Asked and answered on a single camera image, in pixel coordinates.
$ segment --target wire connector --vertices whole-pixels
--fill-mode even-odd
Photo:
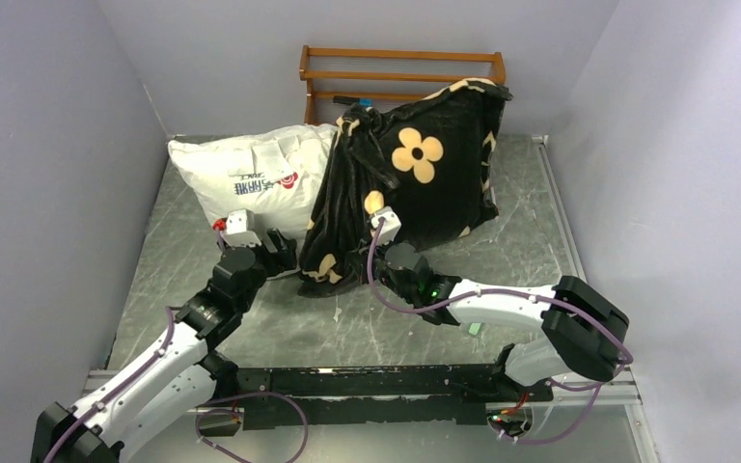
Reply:
[[[376,242],[377,246],[383,246],[396,239],[398,231],[401,229],[401,222],[389,205],[377,210],[370,217],[370,226],[374,229],[378,229],[380,223],[382,230],[380,231],[379,239]]]
[[[256,233],[254,212],[238,209],[226,218],[226,227],[221,231],[223,239],[233,248],[256,248],[262,244]]]

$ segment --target wooden rack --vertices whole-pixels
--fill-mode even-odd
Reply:
[[[488,75],[448,75],[423,74],[405,72],[356,72],[347,70],[311,70],[312,57],[338,58],[374,58],[388,60],[422,60],[464,63],[489,63]],[[353,48],[311,48],[302,47],[302,57],[299,61],[299,78],[306,83],[305,123],[321,123],[316,120],[316,101],[332,99],[334,96],[349,96],[384,101],[416,101],[428,94],[415,95],[405,93],[375,93],[375,92],[332,92],[315,90],[316,80],[370,80],[370,81],[398,81],[398,82],[438,82],[452,84],[467,77],[486,77],[495,83],[504,85],[507,81],[507,72],[504,68],[504,59],[501,53],[449,53],[438,51],[401,51],[401,50],[365,50]]]

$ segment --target white pillow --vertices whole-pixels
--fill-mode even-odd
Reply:
[[[203,144],[170,141],[169,156],[211,225],[237,209],[254,212],[259,232],[305,237],[325,174],[334,125],[292,125]]]

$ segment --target cable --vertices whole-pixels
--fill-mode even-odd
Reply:
[[[502,415],[512,416],[518,413],[518,410],[524,406],[524,404],[527,402],[527,399],[530,398],[530,393],[524,393],[521,395],[521,398],[518,399],[518,403],[515,404],[514,407],[505,408],[501,411]]]
[[[517,444],[522,444],[526,446],[545,446],[547,444],[553,444],[558,442],[561,439],[566,438],[569,436],[569,434],[572,434],[575,432],[575,429],[578,429],[579,426],[584,422],[584,420],[587,418],[587,415],[590,413],[592,406],[595,404],[595,401],[598,399],[598,393],[600,393],[600,388],[602,385],[599,385],[595,388],[595,392],[592,393],[592,397],[590,397],[590,401],[587,402],[587,406],[584,407],[584,410],[581,412],[581,415],[578,417],[577,420],[575,420],[567,429],[566,431],[562,432],[561,434],[555,436],[555,437],[549,437],[546,439],[518,439],[515,438],[513,442]],[[495,427],[493,427],[493,424],[491,422],[487,422],[487,424],[495,430]]]
[[[379,235],[382,232],[382,227],[384,226],[384,224],[385,224],[385,219],[383,217],[380,217],[379,218],[379,226],[376,227],[376,232],[373,234],[373,240],[370,242],[370,249],[368,251],[368,261],[367,261],[367,265],[366,265],[366,271],[368,273],[368,282],[369,282],[369,285],[370,285],[370,291],[373,293],[374,296],[376,296],[376,299],[378,299],[379,302],[381,302],[383,305],[385,305],[385,307],[387,307],[389,309],[392,309],[392,310],[394,310],[396,312],[399,312],[399,313],[419,314],[419,313],[431,312],[431,311],[435,311],[435,310],[438,310],[438,309],[442,309],[442,308],[445,308],[445,307],[449,306],[450,304],[452,304],[454,302],[458,302],[458,301],[461,301],[463,299],[467,299],[468,297],[478,297],[478,296],[484,295],[484,294],[505,294],[507,296],[520,297],[520,298],[523,298],[523,299],[531,299],[531,298],[534,298],[536,301],[545,302],[547,304],[552,304],[554,306],[558,306],[558,307],[560,307],[562,309],[566,309],[566,310],[568,310],[568,311],[570,311],[572,313],[577,314],[581,318],[584,318],[590,325],[592,325],[596,330],[598,330],[598,332],[600,332],[600,334],[602,334],[603,336],[605,336],[609,340],[609,342],[611,342],[612,345],[618,351],[620,351],[620,353],[621,353],[621,355],[622,355],[623,358],[619,359],[619,361],[618,361],[619,363],[624,364],[624,365],[629,365],[632,362],[634,362],[635,359],[634,359],[634,357],[632,357],[632,353],[629,352],[629,349],[627,349],[626,346],[624,346],[623,343],[620,342],[620,340],[615,335],[612,334],[612,332],[610,332],[608,329],[606,329],[605,326],[603,326],[602,324],[600,324],[600,322],[598,320],[594,319],[594,317],[592,317],[592,315],[584,312],[584,310],[582,310],[579,307],[576,307],[576,306],[573,306],[572,304],[569,304],[568,302],[559,301],[558,299],[554,299],[552,297],[535,295],[535,294],[531,294],[529,292],[518,291],[518,290],[515,290],[515,289],[509,289],[509,288],[506,288],[506,287],[491,287],[491,288],[481,289],[479,292],[476,292],[476,291],[468,291],[468,292],[465,292],[463,294],[459,294],[457,296],[454,296],[454,297],[452,297],[450,299],[447,299],[445,301],[438,302],[438,303],[433,304],[431,306],[422,307],[420,309],[409,309],[409,308],[405,308],[405,307],[399,307],[399,306],[393,304],[392,302],[390,302],[387,299],[385,299],[385,297],[382,295],[382,293],[379,292],[379,287],[376,285],[375,278],[373,277],[373,256],[374,256],[374,254],[376,252],[376,246],[377,246],[377,243],[378,243],[378,240],[379,240]]]
[[[541,420],[541,424],[538,426],[535,425],[535,408],[531,408],[530,411],[533,414],[533,427],[530,429],[530,432],[527,433],[527,436],[537,435],[541,432],[541,429],[544,428],[544,425],[547,424],[547,421],[549,420],[549,417],[552,415],[553,410],[555,410],[555,403],[552,402],[544,412],[544,419]]]
[[[166,313],[169,316],[169,326],[166,328],[166,336],[163,338],[163,342],[160,344],[160,348],[155,350],[154,353],[151,354],[151,357],[149,357],[138,369],[132,372],[132,374],[130,374],[124,381],[121,382],[121,384],[116,386],[115,389],[93,403],[90,406],[89,410],[87,410],[81,416],[81,418],[77,419],[69,428],[67,428],[67,430],[64,431],[64,434],[62,434],[61,437],[59,437],[58,440],[55,441],[52,449],[49,450],[49,453],[43,459],[43,463],[52,463],[55,455],[58,454],[58,452],[61,450],[61,447],[64,446],[64,443],[67,441],[67,439],[69,439],[69,436],[71,436],[72,433],[75,432],[78,426],[89,421],[97,412],[99,412],[103,408],[106,402],[109,402],[113,398],[120,395],[132,383],[137,381],[143,375],[143,373],[151,368],[151,366],[154,365],[154,363],[157,362],[158,359],[165,355],[166,347],[169,346],[169,343],[172,342],[172,337],[175,335],[175,319],[172,316],[172,309],[167,307]]]
[[[521,297],[521,298],[529,299],[529,300],[533,300],[534,298],[536,301],[541,301],[547,304],[558,306],[562,309],[565,309],[567,311],[577,314],[578,316],[584,318],[600,334],[605,336],[606,339],[608,339],[609,342],[612,343],[612,345],[620,352],[622,356],[622,358],[618,360],[618,363],[620,365],[618,366],[616,375],[622,370],[623,366],[629,365],[635,361],[634,357],[632,356],[632,353],[629,352],[629,349],[627,349],[626,346],[624,346],[623,343],[620,342],[620,340],[615,335],[612,334],[612,332],[606,329],[606,327],[600,324],[600,322],[598,322],[594,317],[584,312],[579,307],[569,304],[568,302],[559,301],[558,299],[554,299],[551,297],[533,295],[533,294],[530,294],[529,292],[518,291],[515,289],[509,289],[505,287],[495,287],[495,288],[484,288],[478,292],[476,291],[465,292],[463,294],[459,294],[445,301],[442,301],[442,302],[439,302],[439,303],[436,303],[436,304],[433,304],[427,307],[422,307],[420,309],[409,309],[406,307],[399,307],[393,304],[392,302],[385,299],[385,297],[379,291],[379,287],[376,285],[375,278],[373,277],[373,256],[376,253],[376,246],[379,241],[379,235],[381,234],[382,227],[384,225],[385,225],[385,219],[380,217],[379,225],[376,227],[376,231],[373,234],[373,240],[370,242],[370,249],[368,251],[368,261],[366,264],[366,271],[368,274],[367,276],[368,276],[368,283],[370,285],[370,291],[373,293],[374,296],[376,296],[376,299],[378,299],[379,302],[381,302],[385,307],[392,309],[399,313],[419,314],[419,313],[425,313],[425,312],[442,309],[442,308],[449,306],[450,304],[454,302],[467,299],[468,297],[479,297],[483,294],[505,294],[508,296]],[[575,391],[575,392],[588,391],[590,389],[594,389],[594,393],[592,394],[590,401],[587,403],[587,406],[584,407],[583,412],[581,412],[581,416],[579,416],[578,419],[575,420],[575,422],[566,431],[562,432],[558,436],[551,437],[548,439],[517,439],[516,438],[515,442],[520,442],[521,444],[530,445],[530,446],[540,446],[540,445],[545,445],[545,444],[552,444],[554,442],[558,442],[559,440],[565,438],[566,436],[574,432],[575,429],[577,429],[581,425],[582,422],[584,422],[584,419],[587,417],[590,410],[592,409],[592,406],[597,400],[598,393],[600,393],[600,389],[604,383],[593,383],[593,384],[590,384],[584,387],[572,387],[572,386],[566,386],[562,383],[559,383],[558,381],[550,379],[550,384],[553,384],[557,387],[561,387],[562,389],[565,389],[567,391]]]
[[[228,398],[220,398],[220,399],[212,400],[210,402],[206,402],[202,406],[215,405],[215,404],[224,403],[224,402],[231,402],[233,400],[240,400],[242,398],[249,398],[249,397],[280,398],[281,400],[284,400],[287,403],[289,403],[294,408],[294,410],[296,410],[296,413],[299,414],[299,418],[302,419],[302,432],[303,432],[302,443],[299,445],[299,449],[296,451],[296,453],[286,463],[292,463],[296,461],[296,459],[299,458],[299,455],[301,455],[302,451],[305,449],[306,444],[308,444],[308,418],[305,416],[305,412],[302,411],[302,408],[300,408],[300,406],[287,395],[273,393],[271,391],[260,391],[260,392],[247,393],[247,394],[235,395],[235,396],[228,397]],[[224,455],[227,455],[230,458],[233,458],[234,460],[239,461],[240,463],[251,463],[250,461],[235,455],[232,451],[226,449],[225,447],[218,446],[217,444],[212,442],[210,439],[203,436],[203,434],[201,434],[200,419],[203,417],[210,416],[210,415],[238,416],[239,414],[229,408],[215,408],[215,409],[208,410],[207,412],[204,412],[201,415],[199,415],[194,421],[194,430],[195,430],[195,433],[197,434],[198,442],[203,442],[204,444],[211,447],[212,449],[215,449],[223,453]]]

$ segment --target black metal base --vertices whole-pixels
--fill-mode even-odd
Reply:
[[[489,364],[366,368],[241,368],[241,393],[290,395],[310,424],[455,421],[482,424],[487,402],[550,401],[543,382],[526,389],[496,387]],[[238,401],[244,430],[298,425],[296,412],[273,398]]]

